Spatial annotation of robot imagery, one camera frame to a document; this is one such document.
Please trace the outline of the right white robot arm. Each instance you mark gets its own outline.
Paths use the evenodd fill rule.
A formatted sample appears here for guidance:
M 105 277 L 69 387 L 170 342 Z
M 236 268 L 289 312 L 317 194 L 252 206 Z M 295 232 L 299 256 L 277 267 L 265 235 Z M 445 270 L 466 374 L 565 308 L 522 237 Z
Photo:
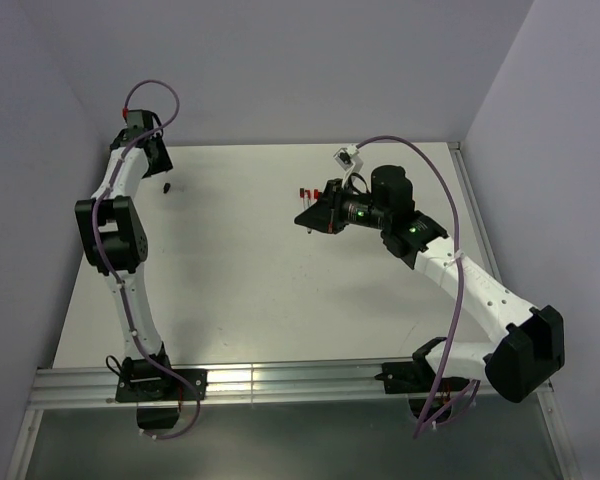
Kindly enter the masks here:
M 403 168 L 375 168 L 365 193 L 332 179 L 294 222 L 331 235 L 348 225 L 378 230 L 394 257 L 461 298 L 462 311 L 486 333 L 485 343 L 436 337 L 419 347 L 410 361 L 384 364 L 377 377 L 386 393 L 423 393 L 440 383 L 459 391 L 476 380 L 519 403 L 564 366 L 561 314 L 550 305 L 538 308 L 516 296 L 458 252 L 447 231 L 417 210 L 413 185 Z

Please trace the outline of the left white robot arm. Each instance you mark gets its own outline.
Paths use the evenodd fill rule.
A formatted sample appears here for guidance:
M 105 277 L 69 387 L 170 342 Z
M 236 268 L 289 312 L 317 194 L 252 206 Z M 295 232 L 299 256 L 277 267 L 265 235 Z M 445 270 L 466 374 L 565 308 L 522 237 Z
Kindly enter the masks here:
M 114 297 L 124 341 L 119 383 L 163 399 L 173 391 L 175 375 L 148 302 L 148 239 L 133 199 L 141 180 L 173 165 L 155 113 L 125 109 L 123 118 L 126 127 L 110 145 L 102 183 L 90 198 L 76 202 L 75 216 L 85 257 L 104 276 Z

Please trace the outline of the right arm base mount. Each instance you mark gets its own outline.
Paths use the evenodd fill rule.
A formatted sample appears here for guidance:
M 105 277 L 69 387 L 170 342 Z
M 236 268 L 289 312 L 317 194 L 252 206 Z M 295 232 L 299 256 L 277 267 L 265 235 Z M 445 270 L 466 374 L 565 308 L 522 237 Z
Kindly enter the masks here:
M 431 390 L 435 375 L 436 373 L 427 363 L 420 364 L 410 360 L 383 363 L 380 372 L 374 376 L 374 379 L 383 383 L 384 392 L 387 395 L 424 394 L 425 396 L 421 399 L 409 401 L 413 415 L 418 417 L 424 408 L 426 396 Z M 429 415 L 437 413 L 450 402 L 453 393 L 460 392 L 469 383 L 469 380 L 459 377 L 443 378 Z

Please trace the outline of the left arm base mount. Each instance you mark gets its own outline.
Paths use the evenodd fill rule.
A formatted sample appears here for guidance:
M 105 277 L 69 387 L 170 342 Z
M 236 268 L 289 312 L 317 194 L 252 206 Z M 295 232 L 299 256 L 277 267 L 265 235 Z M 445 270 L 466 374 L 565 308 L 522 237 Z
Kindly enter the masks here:
M 206 396 L 208 371 L 202 368 L 176 368 L 174 372 L 192 385 L 193 390 L 146 360 L 125 358 L 108 368 L 118 377 L 115 402 L 136 405 L 136 422 L 140 429 L 166 434 L 176 427 L 182 406 L 188 401 L 202 401 Z

